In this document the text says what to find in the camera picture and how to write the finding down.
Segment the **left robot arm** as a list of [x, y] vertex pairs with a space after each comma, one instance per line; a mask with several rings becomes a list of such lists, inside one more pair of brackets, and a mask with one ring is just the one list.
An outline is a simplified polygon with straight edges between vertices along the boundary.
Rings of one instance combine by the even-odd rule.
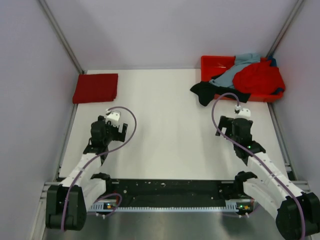
[[100, 168], [113, 141], [125, 142], [127, 127], [119, 124], [121, 113], [107, 111], [91, 124], [88, 144], [71, 173], [46, 193], [45, 226], [48, 229], [79, 231], [84, 227], [87, 212], [101, 196], [109, 198], [114, 191], [109, 175]]

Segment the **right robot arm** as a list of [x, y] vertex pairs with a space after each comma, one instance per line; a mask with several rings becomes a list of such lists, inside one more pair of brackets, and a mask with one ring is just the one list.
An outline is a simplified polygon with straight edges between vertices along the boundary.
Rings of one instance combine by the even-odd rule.
[[236, 156], [249, 168], [235, 176], [233, 192], [249, 196], [275, 220], [286, 240], [302, 240], [320, 232], [320, 200], [305, 192], [285, 176], [269, 158], [266, 150], [252, 139], [253, 121], [221, 116], [215, 124], [216, 136], [233, 144]]

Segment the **bright red t-shirt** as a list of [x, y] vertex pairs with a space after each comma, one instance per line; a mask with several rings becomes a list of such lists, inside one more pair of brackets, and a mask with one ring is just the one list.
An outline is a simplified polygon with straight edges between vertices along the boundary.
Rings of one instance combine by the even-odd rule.
[[280, 70], [270, 64], [270, 60], [249, 64], [233, 77], [234, 88], [239, 92], [255, 95], [284, 92], [286, 86]]

